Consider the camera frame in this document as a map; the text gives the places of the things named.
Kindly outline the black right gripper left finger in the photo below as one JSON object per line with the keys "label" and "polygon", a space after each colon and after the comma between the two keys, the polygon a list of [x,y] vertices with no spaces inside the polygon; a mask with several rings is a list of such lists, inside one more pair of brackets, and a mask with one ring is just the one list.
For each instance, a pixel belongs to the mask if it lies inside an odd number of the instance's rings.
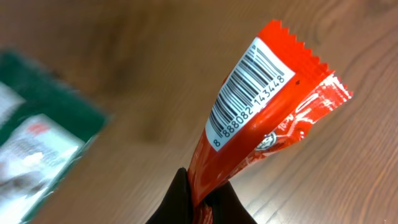
{"label": "black right gripper left finger", "polygon": [[157,210],[146,224],[192,224],[193,204],[187,170],[177,170]]}

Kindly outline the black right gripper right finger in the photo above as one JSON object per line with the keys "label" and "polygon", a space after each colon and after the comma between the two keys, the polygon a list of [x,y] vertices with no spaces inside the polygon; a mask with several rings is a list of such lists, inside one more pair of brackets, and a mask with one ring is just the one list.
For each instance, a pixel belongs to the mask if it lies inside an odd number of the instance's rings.
{"label": "black right gripper right finger", "polygon": [[205,198],[212,208],[214,224],[257,224],[243,207],[230,182],[213,190]]}

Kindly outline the red snack stick packet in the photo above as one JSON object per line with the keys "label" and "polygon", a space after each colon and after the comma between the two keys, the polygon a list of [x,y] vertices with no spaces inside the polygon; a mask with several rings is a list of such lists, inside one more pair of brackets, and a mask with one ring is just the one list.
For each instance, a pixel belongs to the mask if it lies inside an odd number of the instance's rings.
{"label": "red snack stick packet", "polygon": [[195,223],[212,223],[204,202],[251,164],[301,141],[352,92],[279,20],[255,37],[225,78],[193,153],[188,179]]}

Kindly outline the green 3M glove package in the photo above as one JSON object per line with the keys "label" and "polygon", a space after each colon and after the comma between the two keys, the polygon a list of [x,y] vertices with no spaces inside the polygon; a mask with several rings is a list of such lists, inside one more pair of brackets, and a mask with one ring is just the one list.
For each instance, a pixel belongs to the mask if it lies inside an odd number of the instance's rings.
{"label": "green 3M glove package", "polygon": [[1,223],[29,223],[106,116],[32,60],[1,51]]}

